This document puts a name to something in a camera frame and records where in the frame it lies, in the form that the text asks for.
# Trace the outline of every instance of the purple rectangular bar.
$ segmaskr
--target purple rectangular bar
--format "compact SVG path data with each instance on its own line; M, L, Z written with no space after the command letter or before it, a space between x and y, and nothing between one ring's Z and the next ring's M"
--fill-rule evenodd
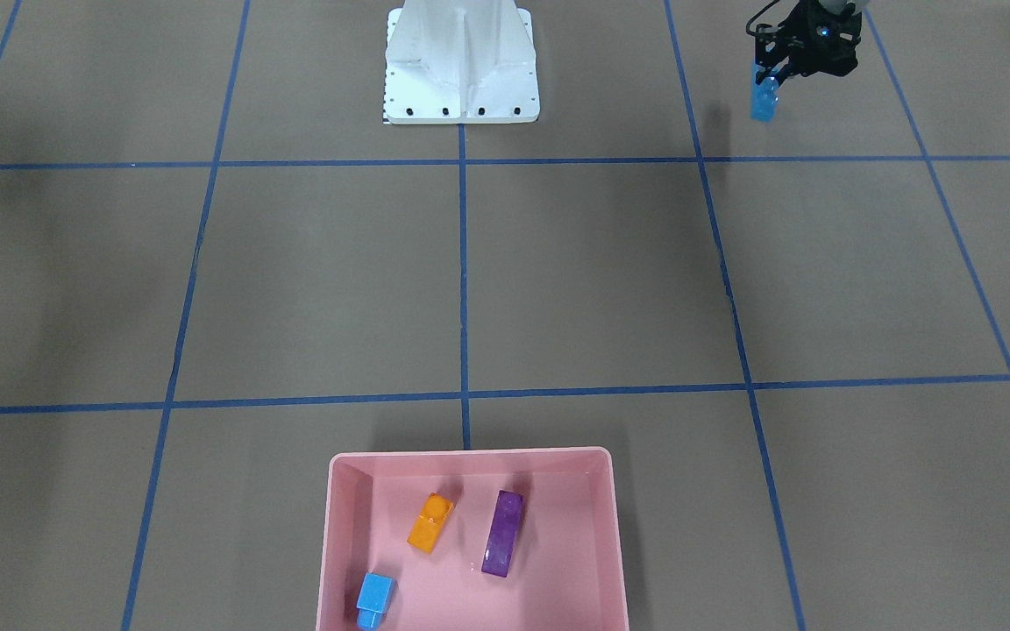
M482 571L486 574L508 575L508 564L513 560L513 543L516 543L517 531L521 530L522 507L524 495L508 491L497 493L497 508L494 508L493 523L489 524L489 541L482 559Z

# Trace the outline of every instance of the pink bin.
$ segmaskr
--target pink bin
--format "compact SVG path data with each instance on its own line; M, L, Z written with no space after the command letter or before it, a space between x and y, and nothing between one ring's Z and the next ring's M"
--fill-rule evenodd
M482 573L497 492L524 495L508 577ZM454 503L432 554L428 493ZM601 447L339 454L329 462L317 631L357 628L368 571L396 579L381 631L628 631L610 453Z

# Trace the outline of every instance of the gray floor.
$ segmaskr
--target gray floor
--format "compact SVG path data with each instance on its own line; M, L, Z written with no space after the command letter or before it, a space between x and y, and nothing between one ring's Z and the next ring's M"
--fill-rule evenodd
M521 5L460 130L393 0L0 0L0 630L312 628L329 458L467 439L613 452L636 630L1010 630L1010 0L770 124L761 3Z

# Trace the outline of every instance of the white mounting plate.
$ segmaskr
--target white mounting plate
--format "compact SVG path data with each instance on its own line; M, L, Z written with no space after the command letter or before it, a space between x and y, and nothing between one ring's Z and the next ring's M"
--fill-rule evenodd
M389 13L388 41L400 22L404 8ZM532 13L517 9L528 32L525 42L532 48ZM470 32L470 38L482 33ZM477 51L465 47L453 50L469 67ZM540 115L540 90L536 83L535 59L529 63L481 64L490 68L484 77L469 77L469 85L441 80L420 61L386 64L384 83L385 124L531 123Z

